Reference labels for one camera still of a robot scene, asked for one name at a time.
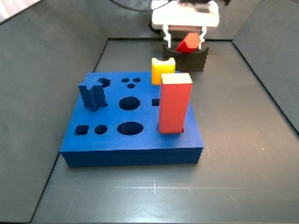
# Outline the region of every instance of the table surface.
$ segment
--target table surface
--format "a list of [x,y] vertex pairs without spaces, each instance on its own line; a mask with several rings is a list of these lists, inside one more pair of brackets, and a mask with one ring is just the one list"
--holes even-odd
[[[299,221],[298,135],[231,42],[204,45],[191,74],[200,162],[71,169],[60,157],[32,223]],[[96,71],[149,71],[161,50],[109,40]]]

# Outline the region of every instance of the white robot part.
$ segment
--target white robot part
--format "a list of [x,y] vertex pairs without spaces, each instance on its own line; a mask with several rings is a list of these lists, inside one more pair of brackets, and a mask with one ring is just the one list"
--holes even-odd
[[213,1],[208,3],[181,3],[168,0],[153,0],[151,5],[152,27],[163,30],[164,40],[171,47],[172,31],[188,31],[200,33],[200,42],[204,42],[207,27],[216,27],[220,22],[219,6]]

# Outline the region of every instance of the red rectangular block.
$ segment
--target red rectangular block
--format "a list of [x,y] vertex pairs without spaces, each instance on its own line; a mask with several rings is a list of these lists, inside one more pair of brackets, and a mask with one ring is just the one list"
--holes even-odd
[[160,133],[183,133],[191,91],[192,79],[188,73],[163,73],[159,109]]

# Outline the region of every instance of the yellow block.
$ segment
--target yellow block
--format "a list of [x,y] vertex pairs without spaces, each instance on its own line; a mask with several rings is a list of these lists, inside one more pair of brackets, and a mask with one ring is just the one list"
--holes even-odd
[[175,60],[169,58],[167,61],[160,61],[152,58],[152,84],[161,85],[161,74],[173,74]]

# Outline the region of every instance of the blue block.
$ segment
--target blue block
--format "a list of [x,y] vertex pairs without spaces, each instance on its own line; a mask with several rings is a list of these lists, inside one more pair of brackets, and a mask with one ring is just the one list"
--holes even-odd
[[84,107],[91,108],[93,111],[96,111],[99,107],[107,106],[104,88],[108,86],[109,80],[104,78],[99,80],[85,79],[79,84],[79,92]]
[[60,154],[69,167],[196,164],[203,141],[192,106],[181,134],[160,134],[160,86],[151,72],[89,73],[85,82],[108,81],[107,106],[92,111],[79,96]]

